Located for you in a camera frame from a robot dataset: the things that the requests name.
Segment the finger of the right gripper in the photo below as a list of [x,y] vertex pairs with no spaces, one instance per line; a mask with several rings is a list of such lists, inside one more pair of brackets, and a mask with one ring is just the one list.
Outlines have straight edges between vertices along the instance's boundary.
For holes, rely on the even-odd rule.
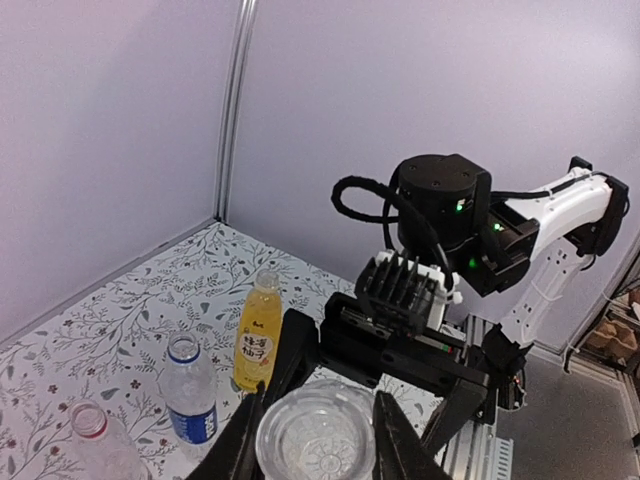
[[319,332],[308,315],[288,309],[283,323],[275,364],[262,404],[272,405],[301,387],[318,366]]
[[439,452],[484,403],[488,388],[467,380],[456,381],[431,415],[421,436],[426,452]]

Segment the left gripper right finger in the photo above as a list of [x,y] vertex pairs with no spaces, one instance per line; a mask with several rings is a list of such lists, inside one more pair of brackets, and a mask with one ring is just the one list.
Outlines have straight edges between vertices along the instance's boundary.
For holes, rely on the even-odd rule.
[[425,452],[417,432],[396,399],[378,391],[373,406],[376,457],[374,480],[449,480]]

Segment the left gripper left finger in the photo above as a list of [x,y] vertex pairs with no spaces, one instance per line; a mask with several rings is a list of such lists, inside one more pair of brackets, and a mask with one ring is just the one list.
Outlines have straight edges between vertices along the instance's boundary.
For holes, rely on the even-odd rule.
[[265,385],[244,397],[204,460],[187,480],[264,479],[255,451],[259,424],[264,416]]

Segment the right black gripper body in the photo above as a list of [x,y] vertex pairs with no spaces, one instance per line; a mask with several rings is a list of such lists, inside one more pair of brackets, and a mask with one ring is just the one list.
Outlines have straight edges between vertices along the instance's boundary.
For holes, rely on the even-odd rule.
[[456,389],[485,399],[490,376],[468,364],[467,345],[431,329],[411,338],[366,318],[356,299],[333,294],[320,324],[319,363],[365,387],[386,374],[440,397]]

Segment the yellow juice bottle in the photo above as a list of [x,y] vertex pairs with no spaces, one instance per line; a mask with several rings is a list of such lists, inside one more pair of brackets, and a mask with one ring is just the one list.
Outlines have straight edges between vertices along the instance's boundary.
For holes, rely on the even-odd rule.
[[240,318],[234,350],[234,383],[250,393],[273,374],[282,328],[279,276],[263,269],[257,273]]

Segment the clear plastic bottle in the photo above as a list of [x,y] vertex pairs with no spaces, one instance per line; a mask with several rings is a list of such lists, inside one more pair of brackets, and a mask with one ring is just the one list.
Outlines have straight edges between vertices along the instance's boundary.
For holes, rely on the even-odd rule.
[[337,380],[311,382],[265,412],[255,452],[267,479],[370,479],[374,395]]

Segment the Pepsi bottle blue label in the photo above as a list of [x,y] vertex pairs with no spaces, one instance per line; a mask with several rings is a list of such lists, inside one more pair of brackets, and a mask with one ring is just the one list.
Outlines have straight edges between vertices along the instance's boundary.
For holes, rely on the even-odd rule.
[[218,431],[218,376],[191,332],[178,331],[169,337],[159,387],[181,449],[200,463]]

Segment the red-capped clear bottle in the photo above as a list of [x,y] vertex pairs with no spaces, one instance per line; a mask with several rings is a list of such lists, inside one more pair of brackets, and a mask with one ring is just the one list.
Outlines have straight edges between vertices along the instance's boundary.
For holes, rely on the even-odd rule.
[[152,478],[124,425],[95,401],[75,401],[69,419],[72,443],[89,479]]

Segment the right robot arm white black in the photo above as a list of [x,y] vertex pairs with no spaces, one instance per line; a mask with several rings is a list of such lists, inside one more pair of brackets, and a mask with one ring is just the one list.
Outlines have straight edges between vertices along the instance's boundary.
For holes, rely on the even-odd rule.
[[[560,179],[531,192],[496,191],[490,173],[458,155],[401,162],[387,183],[340,179],[342,215],[382,227],[352,295],[336,293],[315,322],[290,309],[263,397],[271,405],[325,367],[366,387],[389,375],[441,400],[422,434],[438,452],[469,421],[491,423],[499,390],[524,368],[540,321],[575,274],[602,256],[629,210],[628,187],[573,158]],[[443,332],[468,284],[487,296],[519,283],[564,239],[573,259],[549,259],[520,302],[477,345]]]

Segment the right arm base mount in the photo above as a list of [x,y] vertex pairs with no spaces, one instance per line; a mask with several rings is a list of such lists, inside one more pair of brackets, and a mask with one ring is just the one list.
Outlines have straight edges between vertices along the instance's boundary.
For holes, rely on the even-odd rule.
[[494,425],[497,409],[515,411],[524,405],[526,355],[531,346],[510,340],[500,324],[469,314],[465,320],[467,349],[464,364],[489,376],[485,400],[471,416],[480,424]]

